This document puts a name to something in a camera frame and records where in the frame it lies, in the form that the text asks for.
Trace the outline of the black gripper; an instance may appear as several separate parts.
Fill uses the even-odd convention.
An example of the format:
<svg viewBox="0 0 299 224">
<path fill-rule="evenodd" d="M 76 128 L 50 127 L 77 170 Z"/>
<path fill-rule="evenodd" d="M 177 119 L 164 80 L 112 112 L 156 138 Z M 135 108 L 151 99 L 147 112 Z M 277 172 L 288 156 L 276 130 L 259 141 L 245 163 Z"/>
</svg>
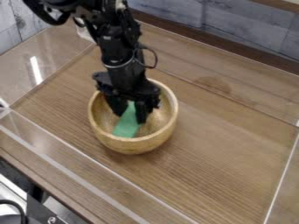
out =
<svg viewBox="0 0 299 224">
<path fill-rule="evenodd" d="M 97 90 L 104 94 L 106 104 L 116 116 L 135 102 L 135 116 L 139 124 L 145 123 L 147 109 L 156 109 L 160 102 L 160 88 L 147 79 L 143 55 L 129 55 L 124 60 L 101 57 L 105 72 L 92 74 Z"/>
</svg>

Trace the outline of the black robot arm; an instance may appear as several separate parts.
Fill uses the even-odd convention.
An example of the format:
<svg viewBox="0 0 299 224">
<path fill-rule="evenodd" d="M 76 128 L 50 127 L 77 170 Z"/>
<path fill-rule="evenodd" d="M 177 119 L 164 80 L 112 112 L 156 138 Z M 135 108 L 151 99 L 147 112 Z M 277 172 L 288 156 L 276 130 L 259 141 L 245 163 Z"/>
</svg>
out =
<svg viewBox="0 0 299 224">
<path fill-rule="evenodd" d="M 160 88 L 147 79 L 140 24 L 131 13 L 127 0 L 22 0 L 32 13 L 49 25 L 72 21 L 88 30 L 101 52 L 104 72 L 92 78 L 113 113 L 121 116 L 135 106 L 136 122 L 145 123 L 159 108 Z"/>
</svg>

